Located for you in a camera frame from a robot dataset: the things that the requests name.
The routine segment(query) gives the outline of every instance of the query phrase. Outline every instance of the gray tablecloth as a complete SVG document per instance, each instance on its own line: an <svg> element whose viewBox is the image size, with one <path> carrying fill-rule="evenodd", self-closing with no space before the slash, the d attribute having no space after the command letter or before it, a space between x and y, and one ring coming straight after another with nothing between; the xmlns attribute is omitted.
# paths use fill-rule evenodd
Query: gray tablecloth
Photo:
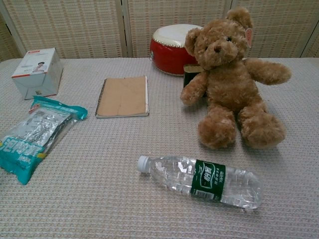
<svg viewBox="0 0 319 239"><path fill-rule="evenodd" d="M271 59L292 79L258 83L287 138L269 150L236 144L210 150L197 138L205 100L185 107L182 77L158 71L148 59L63 60L57 96L89 111L37 167L26 186L0 169L0 238L33 239L268 239L319 238L319 59ZM0 64L0 131L23 119L24 101L10 76L20 59ZM147 75L148 117L96 119L107 77ZM168 191L137 171L140 155L185 155L256 172L263 203L254 211Z"/></svg>

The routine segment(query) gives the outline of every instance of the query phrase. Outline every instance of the teddy bear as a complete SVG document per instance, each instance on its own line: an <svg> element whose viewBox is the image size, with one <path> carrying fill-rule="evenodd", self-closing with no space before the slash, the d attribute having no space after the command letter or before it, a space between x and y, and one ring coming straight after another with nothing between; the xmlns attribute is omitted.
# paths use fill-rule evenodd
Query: teddy bear
<svg viewBox="0 0 319 239"><path fill-rule="evenodd" d="M208 114L198 124L198 134L209 148L227 147L235 141L235 117L242 138L252 148L273 147L286 137L283 123L267 112L255 81L281 84L291 72L282 64L244 59L252 27L248 10L237 7L225 19L186 35L185 48L204 71L183 88L180 98L190 106L207 94Z"/></svg>

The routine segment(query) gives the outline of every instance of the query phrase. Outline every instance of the red drum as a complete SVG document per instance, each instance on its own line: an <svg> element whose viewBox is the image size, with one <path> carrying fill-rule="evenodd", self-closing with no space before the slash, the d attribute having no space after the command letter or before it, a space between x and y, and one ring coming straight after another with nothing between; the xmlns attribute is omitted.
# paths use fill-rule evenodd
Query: red drum
<svg viewBox="0 0 319 239"><path fill-rule="evenodd" d="M156 67L172 75L183 75L184 65L196 64L184 48L185 38L189 30L201 28L191 24L176 24L157 29L151 40L150 57Z"/></svg>

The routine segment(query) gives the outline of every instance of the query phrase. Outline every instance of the teddy bear leg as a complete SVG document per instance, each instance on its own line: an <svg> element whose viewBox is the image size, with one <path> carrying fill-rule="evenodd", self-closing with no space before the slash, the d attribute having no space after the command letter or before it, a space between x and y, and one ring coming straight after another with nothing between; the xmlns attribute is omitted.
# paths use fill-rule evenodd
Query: teddy bear leg
<svg viewBox="0 0 319 239"><path fill-rule="evenodd" d="M232 111L210 105L208 115L198 124L201 142L209 148L226 147L235 141L235 117Z"/></svg>
<svg viewBox="0 0 319 239"><path fill-rule="evenodd" d="M238 114L241 134L246 144L252 148L269 148L286 137L283 123L267 113L263 101L243 108Z"/></svg>

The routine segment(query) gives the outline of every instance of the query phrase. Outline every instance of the plastic package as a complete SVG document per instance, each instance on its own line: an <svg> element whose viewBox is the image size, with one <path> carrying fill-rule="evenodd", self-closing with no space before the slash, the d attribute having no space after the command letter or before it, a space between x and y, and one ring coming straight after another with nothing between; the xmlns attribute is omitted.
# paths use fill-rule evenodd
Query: plastic package
<svg viewBox="0 0 319 239"><path fill-rule="evenodd" d="M0 166L17 176L23 185L53 146L87 110L59 101L34 96L29 115L4 134L0 134Z"/></svg>

